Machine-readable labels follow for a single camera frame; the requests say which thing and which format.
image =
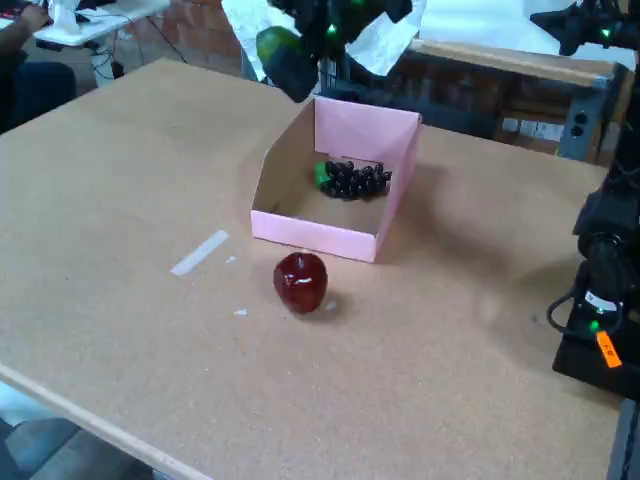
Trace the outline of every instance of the green object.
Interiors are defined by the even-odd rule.
[[[263,65],[269,63],[271,55],[278,48],[293,48],[300,50],[300,38],[295,33],[283,27],[269,27],[262,30],[256,36],[256,46],[258,47],[258,58]]]
[[[315,167],[315,177],[316,177],[316,185],[319,187],[324,182],[328,182],[331,180],[329,175],[327,175],[327,167],[324,163],[316,163]]]

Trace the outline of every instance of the orange tag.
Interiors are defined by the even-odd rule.
[[[616,368],[622,365],[620,361],[620,357],[616,352],[616,349],[613,348],[613,342],[607,332],[598,332],[596,333],[596,340],[598,341],[598,345],[600,345],[600,350],[602,351],[602,355],[604,355],[604,359],[609,365],[609,368]]]

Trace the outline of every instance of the red apple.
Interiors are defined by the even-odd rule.
[[[311,313],[318,308],[327,293],[328,280],[324,263],[313,253],[292,253],[273,271],[276,292],[295,313]]]

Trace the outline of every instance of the person's arm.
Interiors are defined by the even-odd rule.
[[[44,9],[36,5],[26,7],[19,19],[0,30],[0,56],[20,50],[24,42],[50,20]]]

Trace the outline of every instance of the pink cardboard box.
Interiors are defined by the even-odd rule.
[[[416,162],[420,115],[326,98],[310,101],[267,152],[251,209],[253,236],[374,262]],[[314,165],[382,162],[388,195],[346,202],[326,197]]]

